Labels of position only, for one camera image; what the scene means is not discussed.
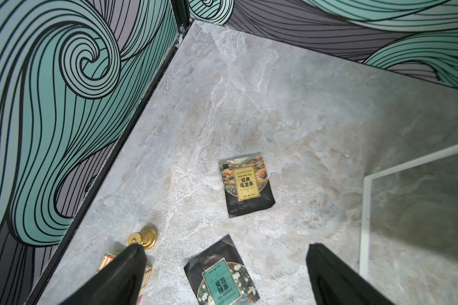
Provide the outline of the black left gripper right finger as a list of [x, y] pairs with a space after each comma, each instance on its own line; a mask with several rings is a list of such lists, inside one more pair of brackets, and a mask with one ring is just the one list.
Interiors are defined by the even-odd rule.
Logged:
[[321, 243], [309, 245], [306, 265], [317, 304], [391, 304]]

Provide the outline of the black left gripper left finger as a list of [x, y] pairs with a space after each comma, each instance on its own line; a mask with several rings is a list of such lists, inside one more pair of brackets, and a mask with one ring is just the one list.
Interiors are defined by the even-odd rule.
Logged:
[[98, 274], [69, 296], [62, 304], [131, 304], [135, 305], [141, 283], [128, 286], [116, 280], [121, 272], [131, 269], [142, 281], [146, 254], [141, 245], [132, 244], [123, 250]]

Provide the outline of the green label tea bag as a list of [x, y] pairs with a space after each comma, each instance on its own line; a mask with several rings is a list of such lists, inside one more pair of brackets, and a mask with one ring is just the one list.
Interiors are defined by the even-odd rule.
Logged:
[[192, 257], [184, 272], [199, 304], [256, 304], [260, 300], [230, 235]]

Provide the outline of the yellow label tea bag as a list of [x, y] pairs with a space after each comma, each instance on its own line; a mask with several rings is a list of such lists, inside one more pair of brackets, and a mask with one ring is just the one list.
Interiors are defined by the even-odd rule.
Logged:
[[261, 152], [224, 158], [218, 162], [230, 218], [273, 207], [273, 196]]

